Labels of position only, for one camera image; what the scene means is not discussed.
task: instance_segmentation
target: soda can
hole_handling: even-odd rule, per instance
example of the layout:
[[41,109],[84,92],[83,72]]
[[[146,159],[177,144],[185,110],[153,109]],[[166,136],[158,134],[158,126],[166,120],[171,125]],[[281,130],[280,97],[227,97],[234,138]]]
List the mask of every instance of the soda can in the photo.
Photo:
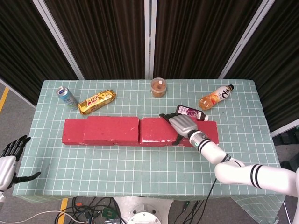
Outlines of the soda can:
[[61,98],[71,110],[78,109],[78,102],[68,88],[60,86],[56,90],[56,93],[58,97]]

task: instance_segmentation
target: red block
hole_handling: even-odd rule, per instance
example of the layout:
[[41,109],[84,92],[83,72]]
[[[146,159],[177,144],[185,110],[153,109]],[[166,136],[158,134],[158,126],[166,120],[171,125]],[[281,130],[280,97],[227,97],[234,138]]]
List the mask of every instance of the red block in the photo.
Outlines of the red block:
[[86,120],[84,143],[88,145],[137,145],[138,137],[138,117],[89,116]]
[[66,119],[62,133],[65,145],[86,145],[83,140],[86,119]]
[[[203,133],[216,144],[219,143],[217,125],[214,121],[195,121]],[[172,146],[178,133],[163,118],[143,118],[140,121],[141,146],[163,147]],[[188,139],[183,139],[179,146],[192,147]]]

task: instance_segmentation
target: black curtain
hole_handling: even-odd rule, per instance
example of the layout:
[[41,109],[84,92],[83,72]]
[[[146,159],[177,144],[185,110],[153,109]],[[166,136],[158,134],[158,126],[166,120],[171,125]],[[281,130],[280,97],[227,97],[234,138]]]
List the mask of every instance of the black curtain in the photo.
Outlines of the black curtain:
[[159,0],[154,77],[218,78],[261,0]]
[[46,0],[86,79],[143,79],[143,0]]
[[299,1],[276,0],[225,78],[253,79],[270,131],[299,119]]
[[45,79],[77,79],[32,1],[1,0],[0,30],[0,78],[34,105]]

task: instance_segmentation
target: table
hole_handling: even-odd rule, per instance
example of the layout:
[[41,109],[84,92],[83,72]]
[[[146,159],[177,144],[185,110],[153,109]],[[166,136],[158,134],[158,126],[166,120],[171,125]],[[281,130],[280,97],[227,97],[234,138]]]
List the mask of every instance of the table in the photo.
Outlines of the table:
[[[45,81],[30,129],[19,176],[41,171],[34,181],[15,186],[14,195],[31,202],[73,196],[147,196],[174,200],[206,198],[214,165],[187,147],[66,146],[61,142],[67,118],[86,118],[70,111],[57,97],[67,86],[78,101],[105,89],[117,98],[92,115],[155,117],[178,104],[198,108],[199,99],[222,85],[233,84],[228,99],[206,112],[217,122],[219,146],[249,164],[279,167],[276,151],[252,80],[167,80],[167,94],[154,98],[150,80]],[[232,197],[261,224],[272,224],[285,198],[241,184],[216,185],[211,194]]]

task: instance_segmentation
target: yellow floor line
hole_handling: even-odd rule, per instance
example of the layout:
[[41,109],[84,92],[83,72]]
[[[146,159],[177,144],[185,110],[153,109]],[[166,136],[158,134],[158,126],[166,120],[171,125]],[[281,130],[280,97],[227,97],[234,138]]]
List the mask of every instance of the yellow floor line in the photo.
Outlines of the yellow floor line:
[[2,111],[2,107],[3,107],[4,102],[5,102],[5,100],[6,100],[8,91],[9,91],[9,88],[6,86],[5,89],[4,89],[4,92],[3,92],[3,94],[2,94],[2,97],[1,97],[1,99],[0,99],[0,113],[1,113],[1,111]]
[[[65,211],[66,207],[67,207],[67,198],[64,198],[64,199],[62,199],[60,210]],[[61,214],[62,214],[62,216],[60,217],[58,224],[64,224],[65,214],[63,214],[63,213],[61,213]]]

